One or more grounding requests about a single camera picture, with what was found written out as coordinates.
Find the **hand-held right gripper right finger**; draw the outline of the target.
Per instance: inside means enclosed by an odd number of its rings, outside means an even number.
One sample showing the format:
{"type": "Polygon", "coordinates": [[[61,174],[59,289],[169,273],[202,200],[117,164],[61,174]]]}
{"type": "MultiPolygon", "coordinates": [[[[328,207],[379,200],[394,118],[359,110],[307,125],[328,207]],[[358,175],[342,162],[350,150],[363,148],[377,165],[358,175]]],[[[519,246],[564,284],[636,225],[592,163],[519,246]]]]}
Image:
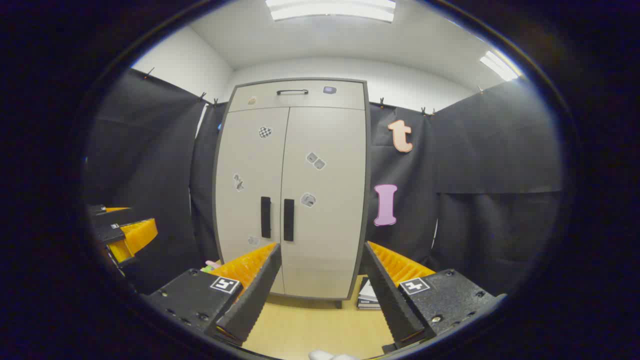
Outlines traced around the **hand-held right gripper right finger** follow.
{"type": "Polygon", "coordinates": [[[385,353],[448,337],[493,312],[506,297],[457,269],[436,272],[370,241],[362,262],[393,339],[385,353]]]}

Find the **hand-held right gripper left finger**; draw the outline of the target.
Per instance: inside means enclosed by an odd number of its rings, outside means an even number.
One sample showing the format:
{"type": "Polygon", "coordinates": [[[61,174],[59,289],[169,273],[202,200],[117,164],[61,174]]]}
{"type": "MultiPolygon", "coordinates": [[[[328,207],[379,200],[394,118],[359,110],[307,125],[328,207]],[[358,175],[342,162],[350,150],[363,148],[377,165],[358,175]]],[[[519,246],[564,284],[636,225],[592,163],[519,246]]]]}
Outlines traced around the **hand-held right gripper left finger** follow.
{"type": "Polygon", "coordinates": [[[190,332],[242,346],[281,264],[281,246],[267,244],[215,269],[188,269],[143,299],[190,332]]]}

